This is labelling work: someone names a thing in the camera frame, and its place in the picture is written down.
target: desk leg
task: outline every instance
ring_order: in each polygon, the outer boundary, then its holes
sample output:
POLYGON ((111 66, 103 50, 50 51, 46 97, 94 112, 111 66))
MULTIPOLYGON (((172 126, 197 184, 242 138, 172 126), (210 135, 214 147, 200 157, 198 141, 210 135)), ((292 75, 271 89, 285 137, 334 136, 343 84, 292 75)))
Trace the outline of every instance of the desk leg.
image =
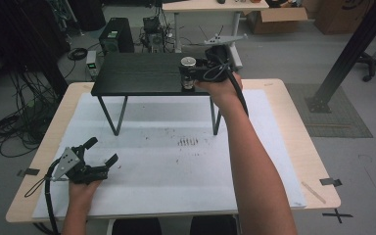
MULTIPOLYGON (((231 32, 232 36, 237 36, 237 30, 239 28, 239 21, 240 21, 240 14, 241 14, 240 12, 234 13, 234 20, 233 20, 234 22, 233 22, 233 28, 231 32)), ((237 52, 236 43, 232 42, 230 46, 228 47, 228 49, 230 50, 231 60, 233 61, 234 66, 237 69, 242 68, 243 64, 241 63, 239 53, 237 52)))
POLYGON ((174 18, 174 23, 175 23, 175 53, 181 53, 181 41, 179 40, 179 26, 178 26, 178 16, 179 13, 174 13, 173 18, 174 18))
POLYGON ((213 135, 217 135, 218 129, 219 129, 219 123, 221 122, 221 113, 218 111, 218 114, 216 116, 216 121, 215 121, 215 110, 213 107, 212 97, 210 97, 210 105, 211 105, 212 133, 213 135))
POLYGON ((120 111, 120 118, 118 119, 117 127, 113 125, 112 119, 109 115, 108 109, 106 108, 105 102, 103 101, 103 98, 101 96, 97 97, 99 99, 100 105, 102 106, 103 112, 105 113, 106 118, 108 119, 109 125, 113 131, 113 134, 115 136, 118 136, 118 133, 120 132, 121 123, 123 122, 124 117, 124 111, 126 110, 127 105, 127 96, 124 97, 123 106, 121 107, 120 111))

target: person's right arm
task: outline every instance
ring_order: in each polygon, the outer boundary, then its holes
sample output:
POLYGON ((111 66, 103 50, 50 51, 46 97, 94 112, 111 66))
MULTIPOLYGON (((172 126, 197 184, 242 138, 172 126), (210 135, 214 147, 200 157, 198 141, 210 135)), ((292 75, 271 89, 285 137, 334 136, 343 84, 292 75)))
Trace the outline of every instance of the person's right arm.
MULTIPOLYGON (((241 78, 235 74, 241 84, 241 78)), ((297 234, 283 183, 228 79, 196 82, 219 107, 228 129, 231 171, 243 234, 297 234)))

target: gray floor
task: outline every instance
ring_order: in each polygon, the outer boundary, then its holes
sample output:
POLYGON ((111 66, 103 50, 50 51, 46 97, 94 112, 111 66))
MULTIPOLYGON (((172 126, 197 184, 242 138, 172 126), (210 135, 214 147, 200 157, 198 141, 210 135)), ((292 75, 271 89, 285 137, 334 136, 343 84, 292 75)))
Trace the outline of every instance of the gray floor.
MULTIPOLYGON (((133 36, 136 39, 138 21, 151 15, 146 10, 132 8, 124 11, 108 7, 105 16, 107 19, 129 17, 135 27, 133 36)), ((207 35, 214 35, 220 26, 204 26, 203 30, 207 35)), ((245 21, 241 21, 239 32, 249 33, 245 21)), ((229 33, 229 29, 225 27, 223 33, 229 33)), ((71 47, 93 45, 98 42, 99 34, 100 30, 87 32, 85 36, 72 35, 71 47)), ((204 40, 197 26, 187 25, 181 29, 181 34, 194 43, 204 40)), ((240 74, 244 78, 281 78, 287 83, 321 83, 350 37, 349 34, 323 35, 311 21, 300 23, 298 31, 292 34, 250 34, 248 40, 237 43, 244 64, 240 74)), ((184 48, 198 50, 192 46, 184 48)), ((375 50, 376 38, 367 52, 375 50)), ((72 62, 62 58, 59 67, 63 74, 67 74, 72 62)), ((363 82, 361 78, 366 73, 366 66, 355 65, 342 86, 374 138, 312 138, 330 176, 343 182, 337 188, 342 200, 338 212, 353 217, 342 217, 342 223, 339 223, 337 217, 322 215, 333 210, 294 211, 300 234, 376 234, 376 76, 363 82)), ((85 80, 89 80, 89 75, 85 72, 84 61, 77 62, 68 82, 85 80)), ((15 88, 8 76, 0 72, 0 119, 16 109, 14 93, 15 88)), ((11 153, 24 150, 19 141, 9 142, 5 149, 11 153)), ((29 166, 33 154, 16 159, 0 155, 0 234, 39 234, 30 224, 11 224, 5 220, 7 209, 22 182, 17 173, 29 166)), ((189 234, 189 221, 190 217, 162 218, 164 234, 189 234)), ((90 220, 87 225, 89 234, 104 234, 107 224, 107 220, 90 220)))

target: black metal pole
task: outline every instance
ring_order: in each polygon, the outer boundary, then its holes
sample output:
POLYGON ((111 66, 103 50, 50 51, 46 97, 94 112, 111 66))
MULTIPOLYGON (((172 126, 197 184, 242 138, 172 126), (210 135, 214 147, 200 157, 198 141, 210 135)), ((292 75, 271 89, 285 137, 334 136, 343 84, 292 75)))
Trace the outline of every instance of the black metal pole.
POLYGON ((358 29, 344 48, 335 65, 315 95, 306 98, 306 104, 313 113, 330 113, 328 102, 355 65, 362 52, 376 36, 376 0, 358 29))

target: box flap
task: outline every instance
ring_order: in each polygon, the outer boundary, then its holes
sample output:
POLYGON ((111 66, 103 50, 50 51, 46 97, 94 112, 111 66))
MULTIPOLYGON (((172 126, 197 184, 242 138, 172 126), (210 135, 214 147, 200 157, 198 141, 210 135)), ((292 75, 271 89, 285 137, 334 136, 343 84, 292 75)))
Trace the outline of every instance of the box flap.
POLYGON ((305 8, 272 8, 261 11, 261 20, 269 22, 295 22, 307 20, 305 8))

